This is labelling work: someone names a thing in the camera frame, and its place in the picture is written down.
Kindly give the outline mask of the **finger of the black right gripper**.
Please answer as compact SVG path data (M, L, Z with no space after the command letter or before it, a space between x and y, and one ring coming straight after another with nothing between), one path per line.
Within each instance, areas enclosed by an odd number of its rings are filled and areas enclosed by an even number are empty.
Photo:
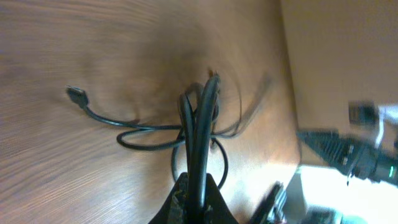
M335 131L319 130L300 130L297 137L328 165L336 168L351 167L350 138L340 136Z

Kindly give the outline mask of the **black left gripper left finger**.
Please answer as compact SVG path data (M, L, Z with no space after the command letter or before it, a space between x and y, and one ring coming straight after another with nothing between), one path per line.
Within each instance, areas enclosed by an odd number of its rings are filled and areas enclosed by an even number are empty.
M188 174L180 174L163 206L149 224L187 223L186 201L188 192Z

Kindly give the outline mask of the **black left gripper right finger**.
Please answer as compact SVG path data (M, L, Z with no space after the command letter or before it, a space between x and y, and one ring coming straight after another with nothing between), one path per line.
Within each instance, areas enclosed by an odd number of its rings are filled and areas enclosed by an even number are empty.
M211 174L206 175L204 223L238 224Z

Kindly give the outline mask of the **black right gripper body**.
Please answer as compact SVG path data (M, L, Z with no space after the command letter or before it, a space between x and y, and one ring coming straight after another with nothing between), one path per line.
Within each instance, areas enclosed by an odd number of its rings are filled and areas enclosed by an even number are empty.
M379 151L374 146L362 139L344 138L345 147L343 150L342 171L348 177L369 179L371 182L380 182L376 176L377 159Z

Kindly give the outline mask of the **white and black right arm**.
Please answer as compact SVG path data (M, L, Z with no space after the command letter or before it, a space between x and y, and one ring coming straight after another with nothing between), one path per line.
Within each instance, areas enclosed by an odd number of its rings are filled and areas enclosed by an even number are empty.
M301 129L297 137L343 175L397 186L397 158L368 139L335 129Z

